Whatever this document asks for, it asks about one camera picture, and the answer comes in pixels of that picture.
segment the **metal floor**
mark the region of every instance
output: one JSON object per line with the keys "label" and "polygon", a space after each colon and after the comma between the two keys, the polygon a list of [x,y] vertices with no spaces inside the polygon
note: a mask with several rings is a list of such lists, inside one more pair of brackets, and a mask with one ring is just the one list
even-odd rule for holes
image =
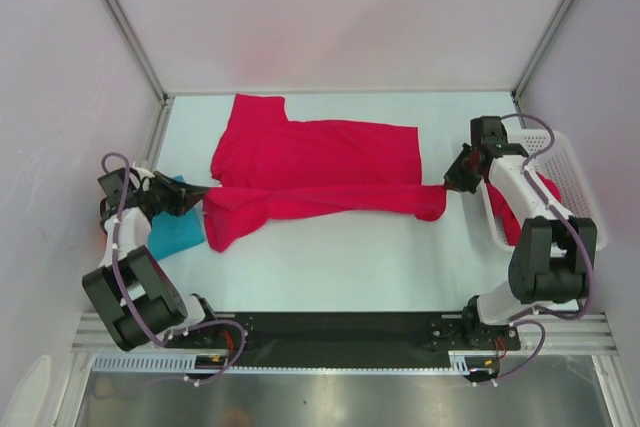
{"label": "metal floor", "polygon": [[498,388],[460,377],[228,374],[198,389],[167,381],[133,395],[92,395],[150,378],[93,373],[76,427],[612,425],[590,356],[538,358]]}

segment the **aluminum frame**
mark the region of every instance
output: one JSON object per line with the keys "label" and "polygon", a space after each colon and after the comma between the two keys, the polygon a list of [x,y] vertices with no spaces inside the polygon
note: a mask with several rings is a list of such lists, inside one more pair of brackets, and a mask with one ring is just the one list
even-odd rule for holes
{"label": "aluminum frame", "polygon": [[[145,149],[144,158],[148,168],[153,168],[157,162],[160,147],[171,114],[172,98],[169,98],[146,54],[140,39],[129,22],[118,0],[102,0],[112,17],[116,27],[122,34],[123,41],[140,67],[145,81],[154,92],[160,103],[160,110],[155,121],[155,127]],[[519,77],[513,89],[513,98],[516,108],[519,109],[519,100],[528,86],[531,78],[551,48],[562,25],[566,21],[576,0],[560,0],[545,31],[532,53],[527,65]],[[541,355],[591,355],[597,370],[600,386],[602,388],[607,407],[614,426],[639,425],[640,420],[635,406],[628,396],[628,386],[620,363],[615,342],[611,336],[609,326],[604,315],[587,316],[578,322],[564,322],[546,316],[537,316],[536,320],[543,323],[547,329],[547,342]],[[519,329],[523,344],[529,349],[534,346],[540,335],[535,327],[522,326]],[[526,349],[513,352],[513,355],[525,356],[530,353]],[[57,427],[73,427],[80,413],[82,397],[88,382],[89,374],[94,360],[103,352],[119,352],[117,346],[106,332],[104,325],[97,314],[85,314],[80,322],[78,333],[74,340],[68,361],[68,380],[61,394],[59,406],[55,413],[55,419],[50,425]],[[147,354],[157,358],[165,355],[158,349],[144,346],[136,350],[137,353]],[[172,350],[171,354],[190,354],[195,352],[181,352]],[[483,352],[455,351],[450,353],[452,358],[463,355],[478,355]],[[246,369],[231,369],[240,373]],[[270,369],[250,369],[245,373],[272,373]],[[341,370],[334,373],[353,374],[353,371]]]}
{"label": "aluminum frame", "polygon": [[[614,427],[630,427],[640,425],[640,417],[629,396],[629,387],[624,376],[620,357],[613,341],[609,324],[604,315],[588,315],[582,320],[567,322],[554,317],[537,315],[535,318],[547,330],[547,342],[541,355],[586,355],[591,356],[599,379],[607,409]],[[537,344],[540,334],[535,326],[523,325],[519,328],[520,339],[525,349],[510,352],[510,355],[526,357]],[[191,358],[198,353],[216,354],[218,350],[181,351],[162,350],[149,345],[136,349],[136,355],[149,360],[147,372],[154,369],[163,359]],[[231,368],[230,374],[317,374],[317,375],[460,375],[464,373],[465,355],[491,355],[493,351],[451,351],[449,358],[450,369],[259,369],[259,368]],[[96,313],[86,313],[82,316],[76,334],[70,359],[69,379],[61,397],[59,409],[51,425],[56,427],[73,427],[76,423],[82,398],[86,388],[93,362],[102,358],[101,371],[126,372],[140,371],[140,364],[126,364],[118,360],[126,358],[118,349],[106,328]],[[108,359],[113,359],[113,368],[109,369]]]}
{"label": "aluminum frame", "polygon": [[113,19],[116,27],[122,34],[122,40],[133,55],[134,60],[140,67],[145,81],[155,94],[161,105],[167,99],[167,95],[162,88],[160,79],[156,74],[149,56],[142,47],[139,37],[137,36],[131,22],[124,13],[124,9],[119,0],[102,0],[111,18]]}
{"label": "aluminum frame", "polygon": [[531,81],[533,75],[537,72],[538,68],[544,61],[546,54],[549,52],[551,45],[560,33],[560,30],[566,22],[567,17],[576,1],[577,0],[560,0],[558,7],[556,7],[555,12],[551,16],[551,19],[549,20],[549,23],[547,24],[547,27],[545,28],[544,33],[542,34],[542,37],[538,42],[538,45],[536,45],[533,54],[531,54],[527,65],[520,75],[518,83],[513,89],[514,103],[518,110],[522,94],[529,85],[529,82]]}

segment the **white table surface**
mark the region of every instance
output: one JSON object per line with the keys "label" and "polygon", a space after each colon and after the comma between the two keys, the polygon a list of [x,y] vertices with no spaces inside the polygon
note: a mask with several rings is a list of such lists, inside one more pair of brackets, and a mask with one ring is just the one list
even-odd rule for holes
{"label": "white table surface", "polygon": [[[507,92],[285,98],[291,120],[418,126],[425,184],[442,182],[469,142],[471,118],[514,112]],[[157,169],[216,185],[209,166],[232,104],[231,95],[177,97]],[[492,243],[486,222],[479,194],[450,192],[437,222],[377,212],[270,221],[222,254],[204,243],[160,264],[183,294],[197,292],[218,311],[459,310],[506,279],[510,254]]]}

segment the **black mounting plate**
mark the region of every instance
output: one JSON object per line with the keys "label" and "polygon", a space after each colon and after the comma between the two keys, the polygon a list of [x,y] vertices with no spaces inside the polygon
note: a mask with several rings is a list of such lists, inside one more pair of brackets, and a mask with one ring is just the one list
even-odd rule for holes
{"label": "black mounting plate", "polygon": [[[492,326],[468,339],[461,312],[218,312],[247,331],[238,366],[302,369],[449,367],[451,350],[494,351],[500,336],[520,350],[515,329]],[[228,329],[236,347],[239,333]],[[180,348],[178,343],[171,345]]]}

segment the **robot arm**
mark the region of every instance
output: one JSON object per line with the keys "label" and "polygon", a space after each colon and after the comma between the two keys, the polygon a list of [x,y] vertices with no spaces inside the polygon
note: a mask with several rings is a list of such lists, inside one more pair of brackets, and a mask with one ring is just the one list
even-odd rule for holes
{"label": "robot arm", "polygon": [[[137,178],[138,185],[129,182],[121,220],[118,220],[116,206],[124,190],[125,169],[98,179],[106,195],[101,203],[101,217],[107,245],[100,267],[82,278],[83,288],[96,312],[116,344],[125,351],[146,344],[149,338],[132,316],[115,280],[112,253],[116,244],[118,267],[127,292],[154,334],[200,322],[210,311],[206,301],[197,295],[183,298],[147,249],[153,217],[161,212],[184,215],[209,188],[178,182],[160,172],[144,169],[133,168],[131,175]],[[118,239],[114,239],[118,223]]]}
{"label": "robot arm", "polygon": [[578,232],[592,263],[597,235],[593,221],[576,218],[564,206],[550,200],[553,196],[526,163],[526,150],[520,144],[509,143],[499,117],[473,119],[471,142],[472,145],[464,144],[445,174],[445,186],[474,193],[481,181],[493,184],[522,226],[509,263],[508,280],[470,301],[475,321],[485,325],[507,324],[529,307],[586,297],[587,266],[558,216],[568,220]]}

